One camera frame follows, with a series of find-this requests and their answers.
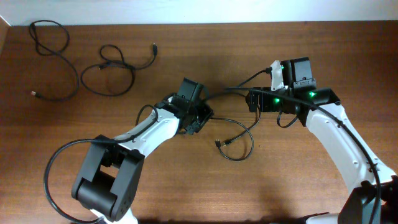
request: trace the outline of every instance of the white backdrop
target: white backdrop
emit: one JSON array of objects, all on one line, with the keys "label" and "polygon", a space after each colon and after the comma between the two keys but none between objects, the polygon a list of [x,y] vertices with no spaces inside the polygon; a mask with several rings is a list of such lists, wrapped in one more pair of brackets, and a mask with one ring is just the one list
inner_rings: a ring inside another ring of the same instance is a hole
[{"label": "white backdrop", "polygon": [[398,19],[398,0],[0,0],[12,26]]}]

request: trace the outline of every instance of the table surface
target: table surface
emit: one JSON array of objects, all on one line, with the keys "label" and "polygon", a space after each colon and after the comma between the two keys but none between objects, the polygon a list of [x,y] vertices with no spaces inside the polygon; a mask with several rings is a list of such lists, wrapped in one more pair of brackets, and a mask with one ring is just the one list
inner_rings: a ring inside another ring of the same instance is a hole
[{"label": "table surface", "polygon": [[[39,27],[43,43],[59,49],[65,34]],[[214,93],[236,85],[274,60],[310,57],[317,85],[330,87],[369,147],[398,170],[398,22],[297,22],[202,25],[71,26],[63,55],[81,72],[102,62],[98,49],[117,45],[128,63],[139,65],[159,48],[153,66],[136,73],[128,93],[110,98],[81,87],[69,101],[53,103],[29,95],[66,95],[75,83],[68,65],[41,57],[26,27],[9,29],[0,57],[0,219],[2,223],[68,223],[44,196],[43,173],[52,153],[68,141],[113,137],[131,129],[141,106],[177,91],[187,77]],[[112,58],[117,52],[106,51]],[[127,70],[89,71],[87,83],[100,91],[126,87]],[[248,86],[270,86],[268,75]],[[215,115],[250,125],[243,98],[210,102]],[[263,113],[253,129],[255,148],[243,162],[223,158],[215,139],[240,132],[235,124],[209,121],[193,136],[164,142],[145,161],[132,210],[139,219],[190,221],[272,221],[313,213],[339,212],[348,191],[320,142],[301,124],[276,125],[276,113]],[[292,119],[285,116],[283,123]],[[67,213],[94,215],[70,191],[88,144],[63,152],[50,174],[50,191]],[[226,152],[242,156],[245,136]]]}]

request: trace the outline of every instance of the wooden surface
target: wooden surface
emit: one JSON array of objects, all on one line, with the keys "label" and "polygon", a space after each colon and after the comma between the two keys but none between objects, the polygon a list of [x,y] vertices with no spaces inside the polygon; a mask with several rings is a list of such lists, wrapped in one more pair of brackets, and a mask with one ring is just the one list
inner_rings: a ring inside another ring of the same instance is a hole
[{"label": "wooden surface", "polygon": [[9,25],[0,17],[0,55],[2,51],[2,47],[4,45],[4,41],[7,36],[7,30],[9,28]]},{"label": "wooden surface", "polygon": [[[131,129],[144,104],[177,91],[183,77],[211,92],[232,86],[274,60],[308,56],[318,87],[330,87],[370,148],[398,170],[398,23],[300,22],[162,26],[68,27],[63,54],[80,72],[101,62],[98,49],[115,44],[127,62],[144,63],[157,43],[158,59],[137,72],[132,90],[117,98],[81,88],[63,103],[41,101],[31,90],[62,96],[73,84],[72,71],[57,57],[40,57],[26,27],[9,29],[0,58],[0,220],[1,223],[68,223],[45,199],[42,177],[54,150],[68,141],[116,136]],[[44,43],[60,47],[65,35],[39,28]],[[110,56],[117,58],[115,52]],[[87,73],[97,90],[126,86],[125,70]],[[248,86],[269,86],[261,75]],[[215,115],[250,125],[255,115],[237,96],[210,102]],[[209,121],[193,136],[176,136],[145,161],[133,213],[140,219],[191,221],[274,220],[339,212],[348,192],[319,141],[299,123],[276,125],[277,114],[263,114],[253,130],[255,149],[244,162],[224,159],[214,145],[241,131],[234,124]],[[285,116],[286,123],[291,116]],[[227,147],[230,156],[249,149],[249,138]],[[68,213],[94,216],[70,196],[89,145],[73,147],[56,160],[50,191]]]}]

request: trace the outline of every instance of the robotic arm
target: robotic arm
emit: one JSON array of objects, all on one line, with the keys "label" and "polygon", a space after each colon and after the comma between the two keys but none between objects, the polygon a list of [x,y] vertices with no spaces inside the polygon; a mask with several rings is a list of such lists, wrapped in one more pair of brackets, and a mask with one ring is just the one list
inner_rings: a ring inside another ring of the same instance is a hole
[{"label": "robotic arm", "polygon": [[[309,59],[275,61],[270,70],[271,87],[245,88],[249,90],[246,97],[249,110],[254,112],[260,107],[262,112],[280,111],[281,114],[296,114],[303,126],[321,141],[351,192],[339,214],[307,217],[305,223],[369,222],[375,204],[376,180],[368,159],[356,141],[340,126],[341,123],[337,123],[324,111],[305,106],[297,100],[311,102],[343,121],[345,127],[364,147],[372,162],[377,164],[376,169],[382,184],[381,198],[387,202],[387,209],[392,211],[392,214],[398,211],[396,173],[370,150],[355,131],[340,104],[340,99],[333,91],[316,89]],[[73,184],[72,197],[97,216],[105,217],[106,223],[137,223],[130,207],[145,158],[181,129],[188,134],[199,132],[213,116],[213,110],[199,97],[202,89],[203,85],[184,79],[178,93],[164,98],[156,104],[155,109],[142,123],[114,138],[121,140],[136,135],[134,140],[112,145],[92,143]],[[156,113],[157,122],[149,126]],[[101,166],[114,166],[119,172],[116,177],[112,177],[102,172]],[[376,208],[373,223],[379,223],[383,217],[381,203],[378,203]]]}]

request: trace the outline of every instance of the white wall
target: white wall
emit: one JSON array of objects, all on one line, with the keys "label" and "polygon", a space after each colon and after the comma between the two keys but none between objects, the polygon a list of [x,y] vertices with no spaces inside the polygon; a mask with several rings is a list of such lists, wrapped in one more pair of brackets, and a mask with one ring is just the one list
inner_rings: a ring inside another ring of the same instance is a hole
[{"label": "white wall", "polygon": [[398,0],[1,0],[12,26],[398,19]]}]

